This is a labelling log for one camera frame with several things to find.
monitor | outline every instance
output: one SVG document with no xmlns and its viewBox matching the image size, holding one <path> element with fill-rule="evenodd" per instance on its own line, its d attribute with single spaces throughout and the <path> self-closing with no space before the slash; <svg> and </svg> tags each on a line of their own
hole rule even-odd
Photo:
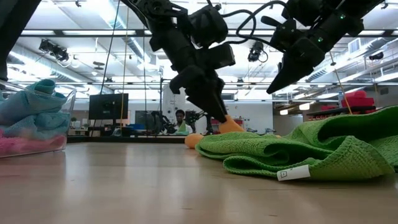
<svg viewBox="0 0 398 224">
<path fill-rule="evenodd" d="M 129 94 L 91 95 L 88 108 L 88 119 L 127 119 L 129 109 Z"/>
</svg>

desk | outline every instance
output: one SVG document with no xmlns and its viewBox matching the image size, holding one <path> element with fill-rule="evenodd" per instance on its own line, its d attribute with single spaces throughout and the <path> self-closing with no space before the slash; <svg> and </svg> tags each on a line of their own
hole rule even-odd
<svg viewBox="0 0 398 224">
<path fill-rule="evenodd" d="M 2 224 L 397 223 L 397 176 L 278 182 L 234 175 L 183 144 L 69 144 L 2 159 Z"/>
<path fill-rule="evenodd" d="M 84 132 L 85 136 L 88 136 L 88 129 L 69 129 L 68 135 L 69 136 L 81 135 L 82 132 Z"/>
</svg>

green towel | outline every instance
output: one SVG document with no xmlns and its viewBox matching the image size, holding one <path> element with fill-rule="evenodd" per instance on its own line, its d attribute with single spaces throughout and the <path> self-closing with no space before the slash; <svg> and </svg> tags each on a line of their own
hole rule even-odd
<svg viewBox="0 0 398 224">
<path fill-rule="evenodd" d="M 308 165 L 313 180 L 363 180 L 398 168 L 398 106 L 371 114 L 304 122 L 288 136 L 226 133 L 204 137 L 196 150 L 241 175 L 277 177 Z"/>
</svg>

man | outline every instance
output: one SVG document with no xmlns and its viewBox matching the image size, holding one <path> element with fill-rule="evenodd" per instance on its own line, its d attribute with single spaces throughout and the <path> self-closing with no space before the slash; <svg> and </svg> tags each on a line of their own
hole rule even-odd
<svg viewBox="0 0 398 224">
<path fill-rule="evenodd" d="M 192 128 L 185 124 L 184 117 L 185 112 L 183 110 L 177 110 L 175 112 L 175 118 L 177 119 L 177 125 L 175 126 L 177 132 L 175 134 L 188 135 L 193 132 Z"/>
</svg>

pink cloth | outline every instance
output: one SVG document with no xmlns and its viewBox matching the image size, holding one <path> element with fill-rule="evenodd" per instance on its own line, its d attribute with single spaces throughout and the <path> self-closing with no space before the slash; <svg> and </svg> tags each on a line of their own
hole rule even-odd
<svg viewBox="0 0 398 224">
<path fill-rule="evenodd" d="M 32 152 L 45 152 L 61 150 L 67 143 L 67 138 L 62 135 L 49 140 L 31 140 L 25 138 L 4 138 L 0 131 L 0 157 L 28 154 Z"/>
</svg>

